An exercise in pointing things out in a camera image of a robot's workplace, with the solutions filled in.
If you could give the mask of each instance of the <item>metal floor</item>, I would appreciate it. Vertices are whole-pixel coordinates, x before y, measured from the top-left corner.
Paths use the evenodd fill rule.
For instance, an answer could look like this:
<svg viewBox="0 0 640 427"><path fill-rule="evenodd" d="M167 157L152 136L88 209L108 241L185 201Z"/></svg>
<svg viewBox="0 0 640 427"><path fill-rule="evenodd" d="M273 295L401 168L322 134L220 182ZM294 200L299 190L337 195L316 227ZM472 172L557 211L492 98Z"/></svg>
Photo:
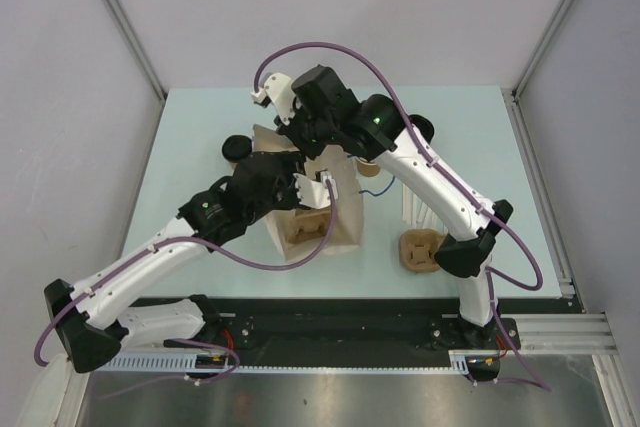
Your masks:
<svg viewBox="0 0 640 427"><path fill-rule="evenodd" d="M98 397L156 374L91 375L79 427L556 427L611 426L590 356L538 356L554 389L526 385L474 388L462 376L238 374L194 387L168 380ZM502 376L521 376L515 358Z"/></svg>

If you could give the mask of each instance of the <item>blue cable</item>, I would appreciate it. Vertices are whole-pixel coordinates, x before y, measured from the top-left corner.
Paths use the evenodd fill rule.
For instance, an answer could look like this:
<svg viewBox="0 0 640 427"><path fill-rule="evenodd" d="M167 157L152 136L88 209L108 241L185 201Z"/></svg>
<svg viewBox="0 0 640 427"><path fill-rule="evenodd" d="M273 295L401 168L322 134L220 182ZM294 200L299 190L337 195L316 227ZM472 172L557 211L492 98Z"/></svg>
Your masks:
<svg viewBox="0 0 640 427"><path fill-rule="evenodd" d="M391 177L391 182L389 182L389 185L387 185L381 192L378 192L377 194L374 194L373 192L371 192L370 190L361 190L360 192L358 192L359 194L369 194L372 197L380 197L383 194L386 194L389 189L391 188L391 186L393 185L393 183L396 181L396 176L394 175L393 177Z"/></svg>

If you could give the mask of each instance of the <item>paper bag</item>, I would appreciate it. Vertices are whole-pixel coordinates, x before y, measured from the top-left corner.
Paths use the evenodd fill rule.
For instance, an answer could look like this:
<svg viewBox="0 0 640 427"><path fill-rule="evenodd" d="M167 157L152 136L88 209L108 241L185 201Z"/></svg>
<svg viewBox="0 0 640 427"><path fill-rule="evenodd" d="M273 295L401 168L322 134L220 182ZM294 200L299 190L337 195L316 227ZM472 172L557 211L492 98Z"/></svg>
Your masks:
<svg viewBox="0 0 640 427"><path fill-rule="evenodd" d="M298 150L289 139L261 125L254 125L253 133L254 151ZM364 227L364 203L359 193L361 188L356 178L356 169L341 147L330 145L321 156L305 163L306 174L312 179L315 179L315 173L321 170L331 173L338 189L338 219L333 234L322 252L329 255L349 252L362 243ZM323 223L321 211L312 214L311 222L318 222L318 225ZM299 221L296 215L309 216L308 211L273 211L264 217L271 239L287 262L295 262L306 257L322 240L319 236L305 240L308 237L306 233L292 235L292 225ZM298 242L291 243L289 240L292 238L298 239Z"/></svg>

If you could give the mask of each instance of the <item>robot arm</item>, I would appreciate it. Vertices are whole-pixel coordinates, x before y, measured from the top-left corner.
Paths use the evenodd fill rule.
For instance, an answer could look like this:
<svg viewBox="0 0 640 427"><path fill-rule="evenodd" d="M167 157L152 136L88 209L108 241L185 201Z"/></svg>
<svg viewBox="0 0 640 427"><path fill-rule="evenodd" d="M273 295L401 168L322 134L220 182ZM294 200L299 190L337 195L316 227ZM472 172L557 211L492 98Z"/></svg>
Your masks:
<svg viewBox="0 0 640 427"><path fill-rule="evenodd" d="M125 347L217 331L219 315L204 296L168 305L129 306L149 286L208 253L197 243L163 245L163 241L193 237L221 246L242 236L272 210L328 206L326 185L329 182L335 193L335 182L327 172L320 172L318 181L307 178L304 162L299 152L255 152L237 165L233 176L194 195L175 218L129 255L73 285L60 279L49 284L45 299L52 318L82 296L56 326L76 371L95 370ZM110 278L125 263L130 265ZM92 289L106 278L101 288Z"/></svg>
<svg viewBox="0 0 640 427"><path fill-rule="evenodd" d="M469 324L469 337L489 326L492 313L484 268L491 261L500 228L481 215L441 171L460 182L503 222L513 208L505 200L492 202L480 195L438 156L429 145L433 126L428 120L410 116L414 132L433 158L431 162L418 152L391 99L374 94L359 102L328 67L318 65L295 81L283 74L270 74L252 96L263 107L275 106L278 133L307 157L320 155L327 145L340 145L349 154L375 162L418 195L449 230L435 259L457 278L460 317Z"/></svg>

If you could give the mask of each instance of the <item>white wall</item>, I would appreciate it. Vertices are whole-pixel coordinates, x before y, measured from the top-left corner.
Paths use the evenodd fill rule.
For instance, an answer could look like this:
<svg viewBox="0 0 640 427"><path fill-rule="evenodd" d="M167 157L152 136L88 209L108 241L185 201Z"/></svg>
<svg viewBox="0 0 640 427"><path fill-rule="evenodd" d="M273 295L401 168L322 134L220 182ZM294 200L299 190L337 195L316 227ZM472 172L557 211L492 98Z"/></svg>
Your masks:
<svg viewBox="0 0 640 427"><path fill-rule="evenodd" d="M558 2L122 0L165 87L247 86L264 57L304 40L360 50L397 84L511 87ZM295 73L315 62L371 83L339 54L295 54L279 65Z"/></svg>
<svg viewBox="0 0 640 427"><path fill-rule="evenodd" d="M11 426L39 369L42 289L116 256L159 105L101 0L0 6L0 425Z"/></svg>
<svg viewBox="0 0 640 427"><path fill-rule="evenodd" d="M640 0L578 0L523 104L578 286L640 394Z"/></svg>

